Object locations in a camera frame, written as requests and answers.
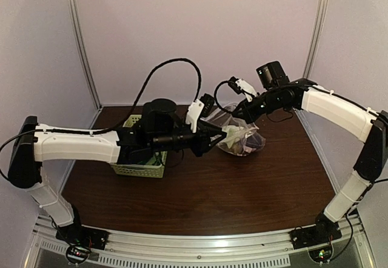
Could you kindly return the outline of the clear zip top bag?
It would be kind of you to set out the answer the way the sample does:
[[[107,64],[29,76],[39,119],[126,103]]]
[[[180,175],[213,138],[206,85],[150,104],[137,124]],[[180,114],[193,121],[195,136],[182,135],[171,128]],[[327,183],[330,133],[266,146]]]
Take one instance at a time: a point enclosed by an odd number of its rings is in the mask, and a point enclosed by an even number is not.
[[[266,139],[259,133],[255,123],[247,124],[245,120],[234,118],[219,108],[204,120],[226,132],[226,137],[216,146],[231,155],[248,156],[261,151],[266,144]]]

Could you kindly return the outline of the green plastic basket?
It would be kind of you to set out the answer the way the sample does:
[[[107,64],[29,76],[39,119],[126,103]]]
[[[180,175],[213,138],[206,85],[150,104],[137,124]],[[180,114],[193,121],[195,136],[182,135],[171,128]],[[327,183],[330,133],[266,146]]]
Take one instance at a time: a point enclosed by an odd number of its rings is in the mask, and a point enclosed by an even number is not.
[[[162,178],[167,161],[167,152],[157,152],[148,161],[137,164],[119,165],[111,164],[111,168],[117,175],[135,176],[145,178]]]

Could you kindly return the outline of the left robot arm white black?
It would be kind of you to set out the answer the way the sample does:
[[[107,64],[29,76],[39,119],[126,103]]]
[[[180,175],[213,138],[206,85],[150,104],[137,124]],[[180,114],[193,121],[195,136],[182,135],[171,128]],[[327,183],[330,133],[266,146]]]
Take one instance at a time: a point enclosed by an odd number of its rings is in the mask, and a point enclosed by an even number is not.
[[[59,228],[79,229],[76,208],[42,177],[44,161],[69,159],[131,165],[150,159],[155,153],[184,149],[200,157],[227,136],[222,128],[203,120],[212,105],[204,98],[197,99],[189,105],[185,118],[180,119],[176,104],[159,98],[144,104],[141,117],[133,126],[120,123],[101,130],[56,129],[29,116],[19,134],[11,138],[14,145],[7,179],[13,186],[28,190]]]

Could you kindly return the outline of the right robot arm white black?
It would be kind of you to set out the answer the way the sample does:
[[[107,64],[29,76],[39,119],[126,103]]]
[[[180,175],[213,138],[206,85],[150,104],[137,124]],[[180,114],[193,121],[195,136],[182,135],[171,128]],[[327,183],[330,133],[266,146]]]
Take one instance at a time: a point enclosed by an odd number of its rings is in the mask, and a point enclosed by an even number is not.
[[[236,93],[246,97],[232,111],[233,117],[253,123],[261,115],[269,115],[278,109],[303,110],[340,126],[364,144],[349,179],[316,217],[315,235],[325,240],[383,171],[387,162],[387,112],[365,108],[306,78],[290,81],[278,61],[267,63],[256,72],[265,88],[262,94],[243,79],[232,77],[228,80]]]

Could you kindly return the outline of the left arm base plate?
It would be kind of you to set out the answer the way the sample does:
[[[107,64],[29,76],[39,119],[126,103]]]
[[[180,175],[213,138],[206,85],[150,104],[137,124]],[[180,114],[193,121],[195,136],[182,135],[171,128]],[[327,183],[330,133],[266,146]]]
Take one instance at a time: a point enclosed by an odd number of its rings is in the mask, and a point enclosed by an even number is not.
[[[56,228],[56,239],[67,244],[84,247],[88,249],[104,250],[109,237],[106,230],[90,227],[58,227]]]

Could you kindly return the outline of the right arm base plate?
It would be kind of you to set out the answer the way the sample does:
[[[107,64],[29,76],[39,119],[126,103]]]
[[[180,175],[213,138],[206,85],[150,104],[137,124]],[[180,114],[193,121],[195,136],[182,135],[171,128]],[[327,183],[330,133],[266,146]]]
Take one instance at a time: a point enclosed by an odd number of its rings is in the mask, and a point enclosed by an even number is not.
[[[289,232],[294,249],[316,246],[337,240],[342,233],[337,224],[315,224],[310,227],[297,227]]]

